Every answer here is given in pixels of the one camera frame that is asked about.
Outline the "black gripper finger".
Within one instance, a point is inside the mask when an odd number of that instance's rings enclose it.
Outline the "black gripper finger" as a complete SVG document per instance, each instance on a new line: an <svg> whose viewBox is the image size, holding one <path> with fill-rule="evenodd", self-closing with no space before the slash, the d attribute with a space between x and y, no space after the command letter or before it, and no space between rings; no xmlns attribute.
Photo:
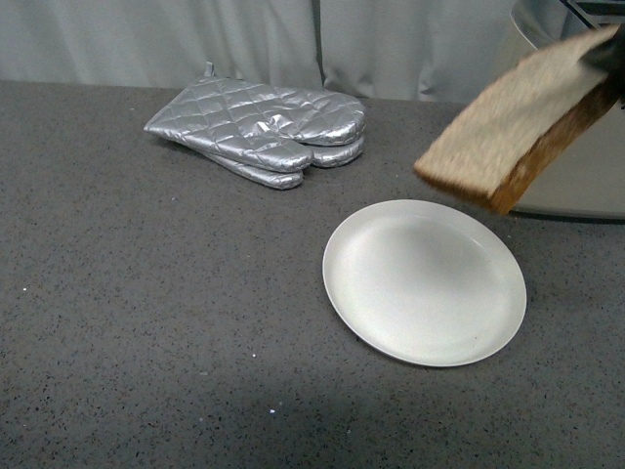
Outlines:
<svg viewBox="0 0 625 469"><path fill-rule="evenodd" d="M618 78L624 77L624 30L586 52L580 61Z"/></svg>

